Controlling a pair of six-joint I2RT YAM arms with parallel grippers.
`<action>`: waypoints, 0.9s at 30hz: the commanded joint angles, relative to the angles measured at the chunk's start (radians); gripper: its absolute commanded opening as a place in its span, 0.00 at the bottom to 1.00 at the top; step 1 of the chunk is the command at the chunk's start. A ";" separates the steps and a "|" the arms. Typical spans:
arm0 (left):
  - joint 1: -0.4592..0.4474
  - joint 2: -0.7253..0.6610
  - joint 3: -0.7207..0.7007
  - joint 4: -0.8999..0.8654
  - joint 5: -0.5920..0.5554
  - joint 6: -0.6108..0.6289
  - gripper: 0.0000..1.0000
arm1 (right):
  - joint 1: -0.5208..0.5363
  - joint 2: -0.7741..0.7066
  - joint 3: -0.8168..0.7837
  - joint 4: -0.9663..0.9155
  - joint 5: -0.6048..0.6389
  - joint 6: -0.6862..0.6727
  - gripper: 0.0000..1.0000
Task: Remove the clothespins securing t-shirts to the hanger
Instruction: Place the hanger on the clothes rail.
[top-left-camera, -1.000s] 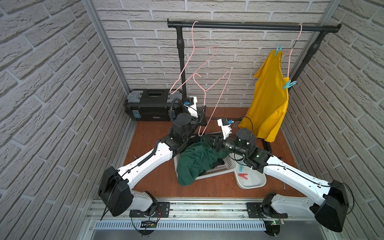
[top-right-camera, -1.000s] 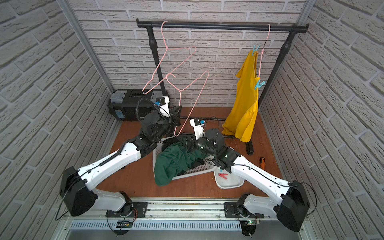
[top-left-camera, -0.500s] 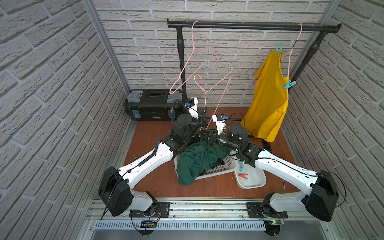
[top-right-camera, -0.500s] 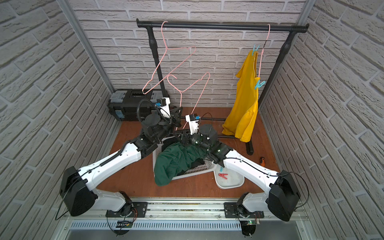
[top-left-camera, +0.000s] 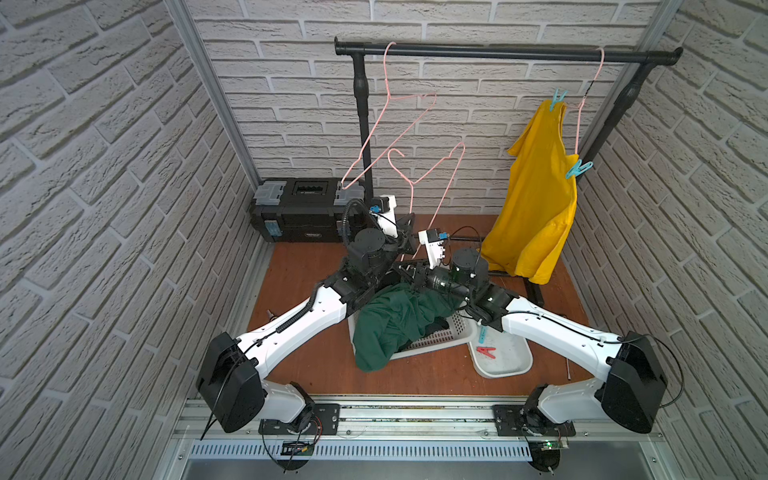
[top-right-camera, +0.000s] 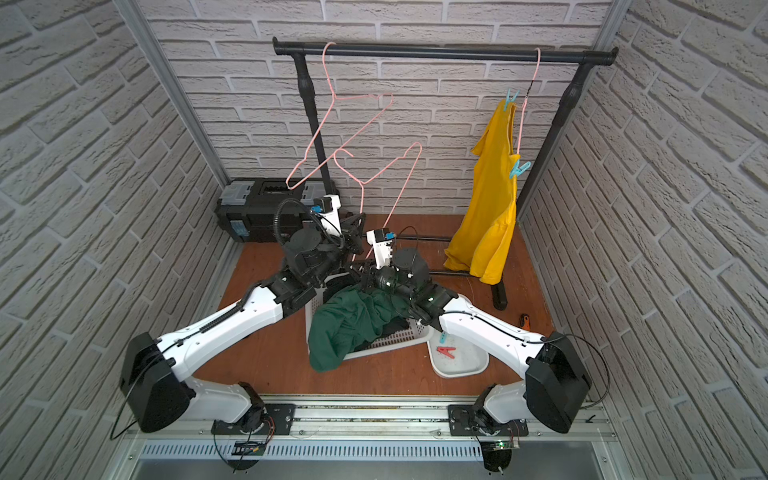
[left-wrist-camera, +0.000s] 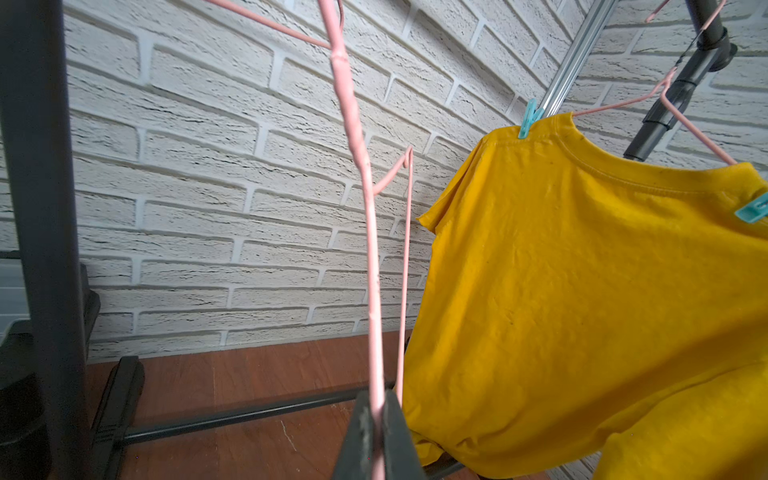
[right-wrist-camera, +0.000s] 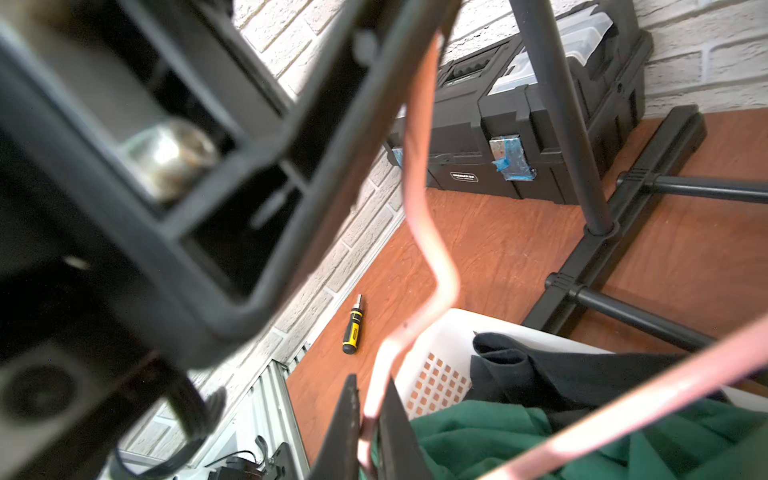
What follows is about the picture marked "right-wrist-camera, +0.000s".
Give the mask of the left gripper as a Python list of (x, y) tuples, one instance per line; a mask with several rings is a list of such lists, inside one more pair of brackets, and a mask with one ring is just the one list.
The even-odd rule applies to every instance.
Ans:
[(456, 1), (349, 1), (292, 101), (230, 1), (1, 5), (1, 475), (95, 479), (318, 266)]

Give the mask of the white perforated laundry basket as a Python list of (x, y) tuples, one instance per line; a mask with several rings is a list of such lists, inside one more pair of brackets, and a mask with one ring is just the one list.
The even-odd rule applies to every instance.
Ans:
[(547, 352), (614, 354), (566, 338), (453, 309), (415, 343), (395, 384), (409, 418), (449, 408), (464, 400), (471, 388), (470, 363), (474, 337), (499, 333)]

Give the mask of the black t-shirt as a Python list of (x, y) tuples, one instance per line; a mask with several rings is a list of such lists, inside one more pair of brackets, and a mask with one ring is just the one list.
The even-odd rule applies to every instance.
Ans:
[(472, 341), (467, 400), (544, 411), (561, 430), (681, 362), (679, 354), (547, 352), (499, 333)]

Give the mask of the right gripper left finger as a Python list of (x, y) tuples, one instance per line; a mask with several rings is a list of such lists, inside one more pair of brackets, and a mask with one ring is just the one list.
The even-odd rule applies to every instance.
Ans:
[(311, 467), (309, 479), (356, 480), (359, 478), (357, 446), (360, 420), (357, 376), (351, 374), (342, 387), (322, 448)]

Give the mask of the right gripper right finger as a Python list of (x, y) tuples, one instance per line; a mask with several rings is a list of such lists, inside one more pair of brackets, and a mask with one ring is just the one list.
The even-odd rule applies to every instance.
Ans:
[(432, 479), (394, 381), (386, 390), (378, 422), (380, 479)]

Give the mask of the green t-shirt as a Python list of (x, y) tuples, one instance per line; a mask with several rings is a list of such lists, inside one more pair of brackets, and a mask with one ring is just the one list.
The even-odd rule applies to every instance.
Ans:
[(543, 479), (764, 479), (767, 416), (702, 399), (642, 429), (555, 429), (540, 408), (467, 400), (408, 420), (426, 476), (479, 479), (534, 452)]

